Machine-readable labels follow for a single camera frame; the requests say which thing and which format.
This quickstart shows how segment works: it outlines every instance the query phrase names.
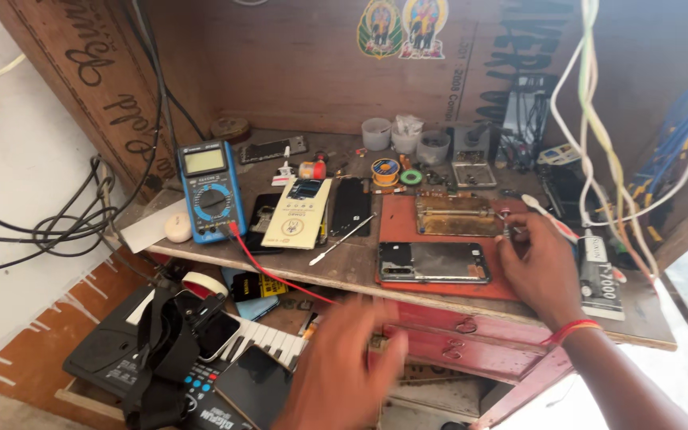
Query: multimeter display screen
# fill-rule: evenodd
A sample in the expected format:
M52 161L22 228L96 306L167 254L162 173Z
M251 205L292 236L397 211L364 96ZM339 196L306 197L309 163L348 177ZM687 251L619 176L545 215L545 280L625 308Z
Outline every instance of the multimeter display screen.
M222 156L221 149L185 155L185 170L187 173L214 170L223 168L224 166L225 159Z

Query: digital multimeter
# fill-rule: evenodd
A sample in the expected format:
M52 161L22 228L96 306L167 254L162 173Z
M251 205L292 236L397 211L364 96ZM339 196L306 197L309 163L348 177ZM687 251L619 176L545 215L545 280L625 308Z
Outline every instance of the digital multimeter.
M213 140L186 146L180 149L178 161L193 240L196 243L224 240L219 226L226 227L232 221L244 235L246 223L230 144Z

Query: orange silicone mat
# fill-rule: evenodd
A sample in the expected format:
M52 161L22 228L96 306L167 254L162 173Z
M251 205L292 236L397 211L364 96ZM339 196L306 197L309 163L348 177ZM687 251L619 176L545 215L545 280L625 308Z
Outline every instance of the orange silicone mat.
M477 242L483 246L492 280L489 284L445 284L420 282L379 282L382 288L426 292L441 295L458 295L474 298L497 298L501 300L520 301L511 284L503 275L501 259L492 237L470 236L435 236L419 234L416 229L416 203L413 196L385 195L381 209L381 228L379 242ZM494 210L508 207L512 213L527 212L527 206L521 200L491 200Z

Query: small plastic cup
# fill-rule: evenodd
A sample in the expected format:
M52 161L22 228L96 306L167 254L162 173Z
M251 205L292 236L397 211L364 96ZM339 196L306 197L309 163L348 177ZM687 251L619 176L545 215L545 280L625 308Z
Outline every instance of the small plastic cup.
M389 146L391 121L371 118L362 123L362 143L368 151L383 151Z
M418 141L421 139L421 134L412 136L403 136L397 133L397 125L392 126L392 144L395 146L395 151L398 154L413 154L418 146Z
M450 136L445 132L431 130L421 133L416 147L416 158L423 164L436 166L447 158L450 148Z

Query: white wall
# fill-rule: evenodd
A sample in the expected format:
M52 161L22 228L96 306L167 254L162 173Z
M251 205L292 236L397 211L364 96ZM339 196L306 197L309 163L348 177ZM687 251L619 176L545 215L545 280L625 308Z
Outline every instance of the white wall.
M0 23L0 68L20 49ZM0 218L19 227L56 214L88 175L95 149L30 62L0 78ZM79 215L93 186L69 213ZM116 193L117 200L122 198ZM26 235L0 227L0 237ZM63 249L85 249L87 239ZM37 250L0 242L0 264ZM104 245L86 256L42 255L0 270L0 348L6 339L62 295L108 255Z

